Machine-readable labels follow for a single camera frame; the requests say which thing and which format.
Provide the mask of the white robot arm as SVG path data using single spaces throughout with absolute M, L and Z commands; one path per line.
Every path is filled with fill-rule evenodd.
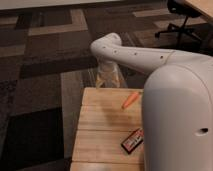
M 93 55 L 148 75 L 142 95 L 146 171 L 213 171 L 213 57 L 176 49 L 128 47 L 116 33 Z

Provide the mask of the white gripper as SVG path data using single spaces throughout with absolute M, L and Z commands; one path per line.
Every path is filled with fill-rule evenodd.
M 104 60 L 101 58 L 97 59 L 98 61 L 98 71 L 97 71 L 97 76 L 96 76 L 96 87 L 100 88 L 105 80 L 102 77 L 102 72 L 103 73 L 112 73 L 111 74 L 111 80 L 112 84 L 119 88 L 120 87 L 120 78 L 119 78 L 119 73 L 117 68 L 117 64 L 113 61 L 110 60 Z

